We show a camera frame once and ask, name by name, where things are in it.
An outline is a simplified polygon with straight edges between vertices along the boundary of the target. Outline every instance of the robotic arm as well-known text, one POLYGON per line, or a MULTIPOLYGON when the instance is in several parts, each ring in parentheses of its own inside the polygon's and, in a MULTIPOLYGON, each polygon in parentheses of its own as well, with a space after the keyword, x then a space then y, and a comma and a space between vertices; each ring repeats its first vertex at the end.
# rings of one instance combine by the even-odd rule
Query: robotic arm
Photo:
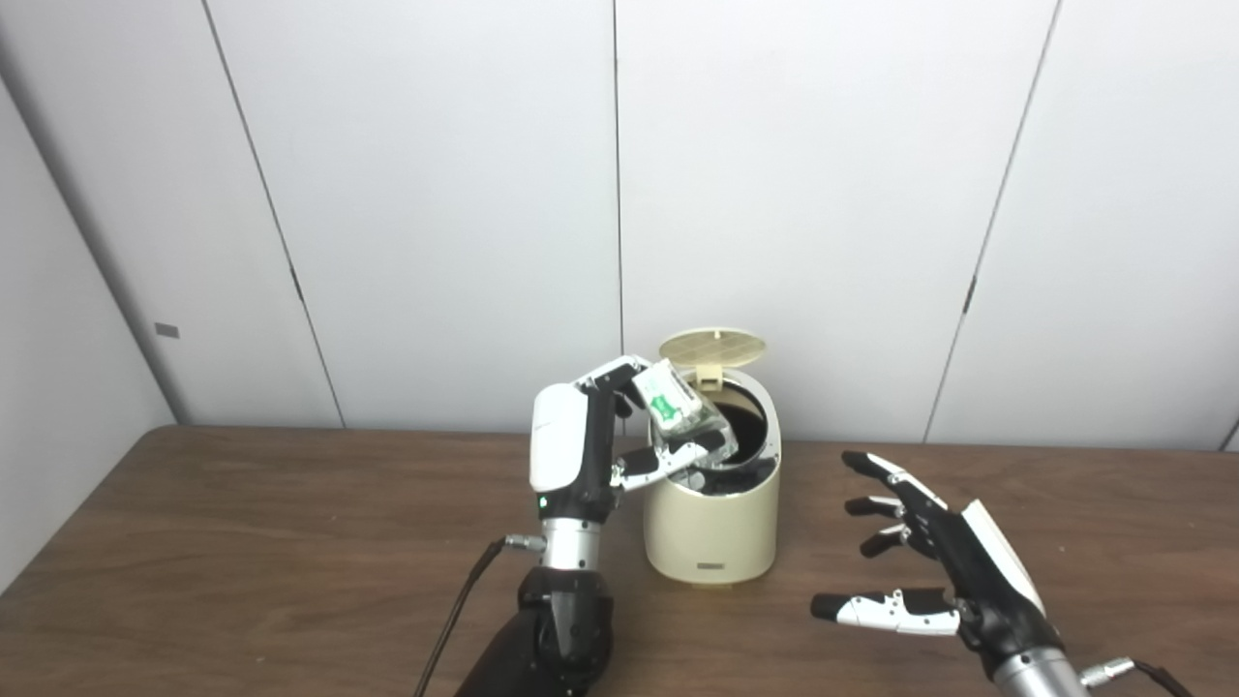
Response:
MULTIPOLYGON (((515 617, 456 695, 586 695, 611 657, 613 602, 597 572, 598 540, 611 511, 624 491, 725 461, 735 451, 727 422, 665 361, 623 357, 543 390, 534 402, 529 469, 543 535, 506 540, 541 557, 517 592, 515 617), (655 428, 672 430, 662 432, 664 443, 612 459, 615 420, 632 416, 633 406, 649 409, 655 428)), ((502 548, 492 547, 494 553, 502 548)))
POLYGON ((954 593, 952 600, 944 588, 819 594, 810 605, 813 617, 902 634, 958 635, 980 656, 986 677, 1004 697, 1088 696, 1028 572, 980 501, 954 513, 898 465, 869 453, 847 452, 843 459, 895 494, 845 504, 854 516, 900 521, 865 541, 861 555, 911 547, 942 563, 954 593))

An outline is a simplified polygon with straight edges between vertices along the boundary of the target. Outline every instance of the white wall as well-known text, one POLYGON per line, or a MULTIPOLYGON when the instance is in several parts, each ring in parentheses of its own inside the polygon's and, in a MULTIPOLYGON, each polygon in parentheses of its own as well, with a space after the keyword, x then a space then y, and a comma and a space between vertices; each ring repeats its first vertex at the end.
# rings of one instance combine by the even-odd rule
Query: white wall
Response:
POLYGON ((181 416, 339 426, 202 5, 0 0, 0 61, 181 416))
POLYGON ((1239 4, 1064 2, 929 439, 1217 449, 1239 4))
POLYGON ((710 323, 769 340, 790 437, 1239 418, 1232 2, 1063 0, 966 317, 1054 0, 208 4, 318 344, 203 4, 0 0, 192 422, 339 426, 321 344, 349 426, 524 431, 543 385, 710 323))
POLYGON ((1052 11, 620 0, 628 350, 750 328, 790 437, 919 441, 1052 11))
POLYGON ((349 426, 523 432, 620 353, 610 2, 211 9, 349 426))
POLYGON ((0 83, 0 591, 172 421, 0 83))

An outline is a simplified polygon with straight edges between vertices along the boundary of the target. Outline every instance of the cable plug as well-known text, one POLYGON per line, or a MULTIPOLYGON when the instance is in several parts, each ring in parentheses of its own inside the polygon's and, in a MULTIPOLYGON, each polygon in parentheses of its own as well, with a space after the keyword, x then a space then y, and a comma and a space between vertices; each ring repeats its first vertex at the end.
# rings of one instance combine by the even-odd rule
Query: cable plug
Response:
POLYGON ((1094 687, 1100 687, 1114 681, 1115 678, 1123 677, 1134 670, 1136 670, 1136 662, 1126 656, 1114 659, 1082 670, 1079 675, 1080 685, 1093 690, 1094 687))
POLYGON ((546 539, 540 535, 509 535, 503 539, 503 546, 541 553, 546 551, 546 539))

